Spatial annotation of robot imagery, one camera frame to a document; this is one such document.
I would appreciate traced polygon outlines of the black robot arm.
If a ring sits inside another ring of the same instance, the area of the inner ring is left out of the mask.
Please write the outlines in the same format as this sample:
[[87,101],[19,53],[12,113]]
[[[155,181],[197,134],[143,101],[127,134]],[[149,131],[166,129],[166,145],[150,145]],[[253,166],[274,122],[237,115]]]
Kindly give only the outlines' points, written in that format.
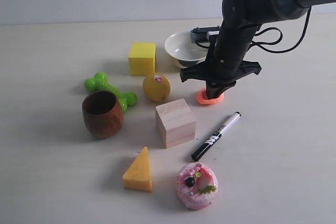
[[194,28],[191,41],[207,49],[203,62],[180,71],[182,81],[202,80],[206,83],[208,99],[220,97],[236,82],[249,75],[259,74],[257,62],[244,60],[254,46],[267,50],[267,42],[255,42],[264,33],[263,24],[309,17],[314,5],[335,0],[223,0],[223,22],[216,27]]

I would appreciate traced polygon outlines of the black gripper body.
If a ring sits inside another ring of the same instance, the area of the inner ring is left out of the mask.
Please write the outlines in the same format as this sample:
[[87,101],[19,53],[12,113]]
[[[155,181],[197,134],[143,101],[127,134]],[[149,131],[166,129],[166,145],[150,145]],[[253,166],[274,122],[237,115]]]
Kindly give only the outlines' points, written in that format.
[[238,29],[223,25],[216,39],[211,39],[205,61],[182,69],[182,82],[202,80],[210,84],[229,84],[249,74],[259,74],[258,62],[245,61],[244,57],[260,25],[247,25]]

